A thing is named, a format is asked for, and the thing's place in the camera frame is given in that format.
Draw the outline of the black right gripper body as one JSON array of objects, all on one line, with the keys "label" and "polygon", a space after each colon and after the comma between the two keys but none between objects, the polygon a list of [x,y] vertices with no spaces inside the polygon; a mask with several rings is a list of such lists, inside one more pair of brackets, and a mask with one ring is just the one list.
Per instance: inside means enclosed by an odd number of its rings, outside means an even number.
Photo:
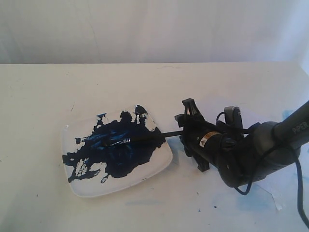
[{"label": "black right gripper body", "polygon": [[219,155],[232,148],[232,139],[205,120],[185,121],[184,114],[176,115],[175,120],[183,128],[180,136],[183,146],[197,152],[215,167],[218,166]]}]

